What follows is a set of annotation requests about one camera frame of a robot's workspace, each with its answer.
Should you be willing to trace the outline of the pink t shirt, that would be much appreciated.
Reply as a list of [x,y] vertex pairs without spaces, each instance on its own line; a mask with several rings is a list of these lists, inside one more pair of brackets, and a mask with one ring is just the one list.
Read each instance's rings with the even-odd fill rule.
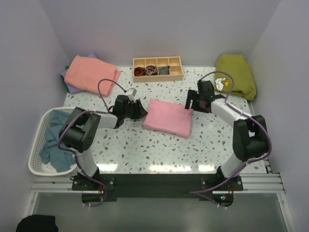
[[191,130],[192,115],[193,110],[185,109],[182,104],[157,99],[150,100],[143,128],[188,138]]

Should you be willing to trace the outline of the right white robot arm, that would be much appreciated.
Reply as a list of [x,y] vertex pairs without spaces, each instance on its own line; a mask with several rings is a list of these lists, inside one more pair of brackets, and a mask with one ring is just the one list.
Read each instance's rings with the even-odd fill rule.
[[185,109],[215,114],[233,129],[233,153],[216,171],[215,184],[221,190],[231,186],[232,178],[246,165],[271,151],[264,117],[252,116],[234,107],[222,94],[215,94],[211,81],[199,80],[197,90],[188,90]]

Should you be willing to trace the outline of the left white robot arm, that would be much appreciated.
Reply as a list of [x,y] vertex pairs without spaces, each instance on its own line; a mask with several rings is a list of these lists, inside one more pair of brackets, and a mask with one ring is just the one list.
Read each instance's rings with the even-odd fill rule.
[[141,101],[132,95],[117,96],[106,112],[75,107],[59,132],[57,146],[72,153],[79,173],[84,176],[83,184],[88,189],[96,189],[100,184],[99,170],[90,148],[97,130],[117,129],[125,119],[142,119],[147,114]]

